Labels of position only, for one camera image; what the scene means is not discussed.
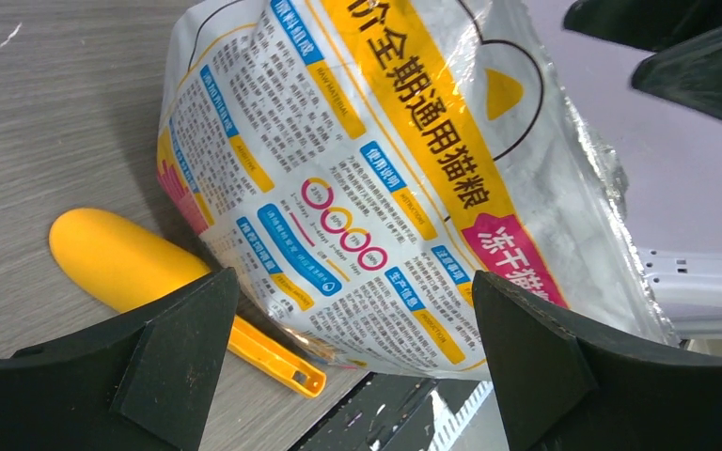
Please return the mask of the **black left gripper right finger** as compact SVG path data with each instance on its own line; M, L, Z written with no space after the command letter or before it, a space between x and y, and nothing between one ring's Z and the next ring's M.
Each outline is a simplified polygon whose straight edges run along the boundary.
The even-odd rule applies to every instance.
M473 303L512 450L722 450L722 357L627 334L490 272Z

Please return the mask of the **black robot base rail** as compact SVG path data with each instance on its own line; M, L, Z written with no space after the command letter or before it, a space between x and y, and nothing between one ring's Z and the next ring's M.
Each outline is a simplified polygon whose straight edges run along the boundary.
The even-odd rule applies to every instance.
M290 449L449 450L493 388L489 381L369 373Z

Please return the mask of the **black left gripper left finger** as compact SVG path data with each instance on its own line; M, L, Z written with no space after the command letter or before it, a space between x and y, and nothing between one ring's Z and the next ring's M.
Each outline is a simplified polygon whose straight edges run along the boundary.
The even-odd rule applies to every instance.
M0 450L196 450L235 318L224 269L0 359Z

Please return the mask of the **cat food bag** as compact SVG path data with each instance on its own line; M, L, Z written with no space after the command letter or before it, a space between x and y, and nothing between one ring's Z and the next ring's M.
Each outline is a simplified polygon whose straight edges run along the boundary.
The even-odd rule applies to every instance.
M675 335L625 180L520 1L203 1L175 23L157 174L320 361L486 381L476 272Z

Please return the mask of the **yellow plastic scoop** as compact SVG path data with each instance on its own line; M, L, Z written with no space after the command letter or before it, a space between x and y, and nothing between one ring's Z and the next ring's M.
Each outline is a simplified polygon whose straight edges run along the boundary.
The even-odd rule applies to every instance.
M119 313L154 302L211 273L199 257L113 212L79 208L52 223L48 242L59 268ZM241 317L228 350L295 393L314 398L326 375Z

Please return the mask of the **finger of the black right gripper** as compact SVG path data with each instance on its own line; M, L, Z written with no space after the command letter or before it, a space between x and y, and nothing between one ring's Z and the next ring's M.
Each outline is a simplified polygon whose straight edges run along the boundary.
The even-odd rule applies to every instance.
M722 0L581 0L563 28L648 52L669 47L722 26Z
M643 60L631 86L722 121L722 26Z

